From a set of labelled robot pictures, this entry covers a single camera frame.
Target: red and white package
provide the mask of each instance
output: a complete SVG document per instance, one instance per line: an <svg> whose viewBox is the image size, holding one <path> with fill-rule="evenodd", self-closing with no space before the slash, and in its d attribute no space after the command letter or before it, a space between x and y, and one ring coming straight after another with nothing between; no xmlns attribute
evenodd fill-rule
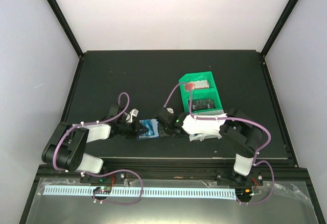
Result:
<svg viewBox="0 0 327 224"><path fill-rule="evenodd" d="M188 85L184 85L185 91L199 90L199 89L209 89L208 80L192 81L188 82Z"/></svg>

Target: black metal frame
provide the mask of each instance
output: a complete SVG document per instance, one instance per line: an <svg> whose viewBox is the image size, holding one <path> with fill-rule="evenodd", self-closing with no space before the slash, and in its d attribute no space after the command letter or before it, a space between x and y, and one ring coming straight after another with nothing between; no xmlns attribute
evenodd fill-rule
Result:
<svg viewBox="0 0 327 224"><path fill-rule="evenodd" d="M143 179L168 179L172 180L176 177L183 177L184 179L197 179L197 180L216 180L217 173L216 169L227 169L232 168L230 164L133 164L133 163L114 163L110 162L109 170L128 168L136 171ZM263 179L270 181L271 173L269 168L260 167L260 174ZM317 195L313 188L309 173L304 168L285 168L285 167L274 167L274 174L276 181L300 181L305 182L315 214L319 224L325 224L325 220L320 208ZM24 224L27 221L28 214L30 212L34 195L37 190L37 186L41 178L80 178L80 174L77 172L59 172L54 170L49 165L40 165L36 173L34 182L30 194L28 196L24 211L22 213L19 224Z"/></svg>
<svg viewBox="0 0 327 224"><path fill-rule="evenodd" d="M82 69L83 65L83 51L81 50L71 28L69 27L58 3L56 0L47 0L49 5L51 6L54 14L56 15L59 23L61 24L63 30L65 31L69 41L71 42L73 48L75 49L76 54L79 57L79 63L74 75L73 83L71 86L71 89L68 94L68 98L63 110L63 114L61 117L61 121L66 121L67 115L69 112L69 108L72 103L72 99L74 96L74 92L76 89L76 85L78 82L78 78ZM272 84L272 80L269 74L269 70L266 65L265 57L268 54L269 50L271 49L273 43L275 42L278 34L282 30L285 22L287 21L288 17L290 16L292 10L294 9L296 3L298 0L289 0L286 4L280 18L278 19L272 33L270 34L264 48L262 49L260 55L261 55L261 67L262 72L265 77L267 89L269 91L271 101L275 110L275 115L277 117L278 125L282 133L283 140L285 142L285 148L286 152L288 153L289 159L284 160L281 162L280 160L269 160L269 162L272 164L274 168L275 173L275 179L277 181L304 181L307 185L310 198L312 200L316 216L318 218L319 223L326 223L324 220L324 217L322 215L322 211L315 193L315 190L313 188L309 173L306 169L298 168L297 165L297 159L296 155L287 131L287 127L283 118L283 114L281 111L281 108L278 103L278 99ZM186 178L188 176L196 177L199 179L214 179L216 178L216 170L224 169L224 168L232 168L233 167L233 160L224 160L223 163L186 163L183 164L170 162L170 163L160 163L160 161L156 162L150 162L149 160L144 161L138 161L138 162L132 162L132 161L125 161L125 162L118 162L118 161L112 161L110 162L110 165L112 169L122 169L122 168L129 168L133 169L136 172L138 172L141 176L144 176L145 178L149 177L149 171L151 173L154 173L154 178L173 178L174 176L177 176L176 174L180 175L183 174ZM261 174L265 179L271 178L270 171L267 167L260 167L261 168ZM65 173L65 172L58 172L55 171L51 166L48 165L41 165L39 166L38 172L36 174L35 180L33 182L31 192L29 194L25 209L23 211L20 223L26 223L30 207L32 205L32 201L34 198L34 194L37 189L37 185L39 183L40 178L46 178L46 177L68 177L68 178L78 178L79 174L77 173Z"/></svg>

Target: black vertical post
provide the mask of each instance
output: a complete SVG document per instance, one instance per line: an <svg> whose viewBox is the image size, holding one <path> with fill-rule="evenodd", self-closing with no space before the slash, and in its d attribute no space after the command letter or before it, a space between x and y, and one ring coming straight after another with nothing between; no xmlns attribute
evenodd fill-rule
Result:
<svg viewBox="0 0 327 224"><path fill-rule="evenodd" d="M51 9L53 10L53 12L55 13L62 29L65 31L69 41L71 42L74 50L76 51L76 54L79 58L81 58L83 56L83 51L80 48L71 28L68 25L68 22L66 21L66 18L64 17L58 3L56 0L47 0Z"/></svg>
<svg viewBox="0 0 327 224"><path fill-rule="evenodd" d="M280 33L280 31L282 30L284 24L286 23L288 17L290 16L291 12L293 11L296 3L298 2L298 0L288 0L284 11L282 12L281 16L279 17L274 29L272 30L264 48L261 51L261 55L263 57L265 57L270 48L272 47L273 43L275 42L278 34Z"/></svg>

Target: white wall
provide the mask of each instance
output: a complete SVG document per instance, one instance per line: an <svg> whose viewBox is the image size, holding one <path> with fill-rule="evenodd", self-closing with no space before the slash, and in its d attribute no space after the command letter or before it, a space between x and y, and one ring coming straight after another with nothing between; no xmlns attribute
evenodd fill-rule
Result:
<svg viewBox="0 0 327 224"><path fill-rule="evenodd" d="M18 223L77 55L46 0L0 0L1 223Z"/></svg>
<svg viewBox="0 0 327 224"><path fill-rule="evenodd" d="M261 51L288 0L57 1L84 51Z"/></svg>
<svg viewBox="0 0 327 224"><path fill-rule="evenodd" d="M267 56L301 167L327 219L327 0L299 0Z"/></svg>

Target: blue package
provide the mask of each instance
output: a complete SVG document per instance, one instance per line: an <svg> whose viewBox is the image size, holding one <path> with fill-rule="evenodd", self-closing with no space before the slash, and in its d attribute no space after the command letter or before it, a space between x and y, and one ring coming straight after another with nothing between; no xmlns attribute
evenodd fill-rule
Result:
<svg viewBox="0 0 327 224"><path fill-rule="evenodd" d="M158 138L158 121L156 119L144 119L139 121L142 125L148 128L148 132L141 134L137 137L138 140L148 139L148 138Z"/></svg>

